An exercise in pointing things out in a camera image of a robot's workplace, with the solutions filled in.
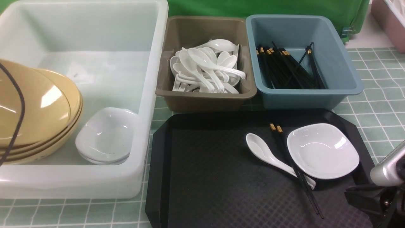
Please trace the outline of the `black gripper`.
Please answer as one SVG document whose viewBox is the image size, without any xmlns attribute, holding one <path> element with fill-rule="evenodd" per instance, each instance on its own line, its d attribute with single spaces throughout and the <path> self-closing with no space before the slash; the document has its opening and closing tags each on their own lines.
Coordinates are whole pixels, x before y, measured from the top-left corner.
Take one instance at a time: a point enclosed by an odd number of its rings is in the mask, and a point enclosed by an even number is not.
<svg viewBox="0 0 405 228">
<path fill-rule="evenodd" d="M 346 201 L 369 216 L 374 228 L 405 227 L 404 185 L 356 185 L 345 190 Z"/>
</svg>

